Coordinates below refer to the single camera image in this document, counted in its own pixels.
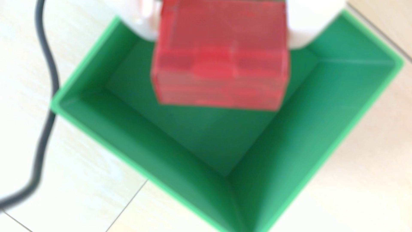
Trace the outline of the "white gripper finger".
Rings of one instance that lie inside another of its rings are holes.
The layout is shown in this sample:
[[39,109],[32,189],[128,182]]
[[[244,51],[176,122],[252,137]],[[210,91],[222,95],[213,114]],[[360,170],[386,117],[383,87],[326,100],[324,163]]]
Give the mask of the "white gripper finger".
[[286,0],[288,48],[309,45],[342,12],[345,0]]
[[161,0],[107,0],[106,4],[135,34],[147,41],[157,40]]

